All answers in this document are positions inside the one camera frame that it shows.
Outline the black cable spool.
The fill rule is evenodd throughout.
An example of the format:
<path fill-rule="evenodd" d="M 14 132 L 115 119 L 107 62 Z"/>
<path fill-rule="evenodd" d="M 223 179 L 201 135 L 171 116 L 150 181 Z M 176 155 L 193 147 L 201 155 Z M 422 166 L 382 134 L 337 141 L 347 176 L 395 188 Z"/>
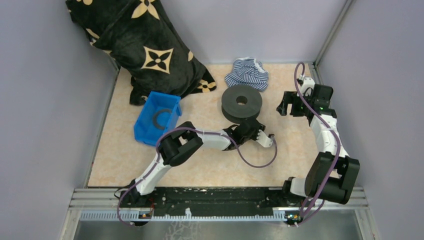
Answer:
<path fill-rule="evenodd" d="M 248 85 L 234 85 L 226 89 L 221 96 L 221 111 L 232 123 L 240 124 L 244 120 L 256 119 L 263 105 L 258 90 Z"/>

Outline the blue plastic bin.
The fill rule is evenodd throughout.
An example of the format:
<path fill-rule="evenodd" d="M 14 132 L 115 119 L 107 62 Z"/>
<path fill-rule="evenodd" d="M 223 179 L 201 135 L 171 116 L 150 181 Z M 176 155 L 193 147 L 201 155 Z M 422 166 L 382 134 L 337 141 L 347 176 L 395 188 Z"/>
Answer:
<path fill-rule="evenodd" d="M 163 134 L 176 127 L 182 116 L 180 101 L 180 96 L 152 91 L 133 126 L 134 139 L 155 146 Z"/>

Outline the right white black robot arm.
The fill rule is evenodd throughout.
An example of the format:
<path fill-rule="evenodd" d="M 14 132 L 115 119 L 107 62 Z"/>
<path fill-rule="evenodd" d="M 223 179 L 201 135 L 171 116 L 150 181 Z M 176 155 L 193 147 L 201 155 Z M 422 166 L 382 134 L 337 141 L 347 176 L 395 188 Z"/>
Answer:
<path fill-rule="evenodd" d="M 295 206 L 301 197 L 314 197 L 329 170 L 336 170 L 339 177 L 329 177 L 319 194 L 319 199 L 346 204 L 352 194 L 360 163 L 344 150 L 337 130 L 337 114 L 330 108 L 333 88 L 326 85 L 303 85 L 296 91 L 285 91 L 277 112 L 286 116 L 306 117 L 315 136 L 318 149 L 311 169 L 305 178 L 290 177 L 285 181 L 281 199 L 287 206 Z"/>

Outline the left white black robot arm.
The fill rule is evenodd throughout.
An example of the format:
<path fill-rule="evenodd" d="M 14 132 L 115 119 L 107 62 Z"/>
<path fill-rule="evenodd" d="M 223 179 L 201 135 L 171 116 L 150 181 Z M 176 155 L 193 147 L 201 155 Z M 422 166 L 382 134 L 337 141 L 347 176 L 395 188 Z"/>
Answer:
<path fill-rule="evenodd" d="M 177 128 L 162 135 L 155 145 L 155 157 L 147 169 L 127 185 L 120 201 L 125 206 L 144 207 L 149 203 L 150 194 L 158 182 L 173 167 L 185 163 L 200 148 L 219 151 L 239 151 L 247 141 L 255 141 L 264 148 L 275 143 L 272 134 L 264 132 L 264 125 L 257 120 L 245 120 L 218 131 L 195 128 L 186 121 Z"/>

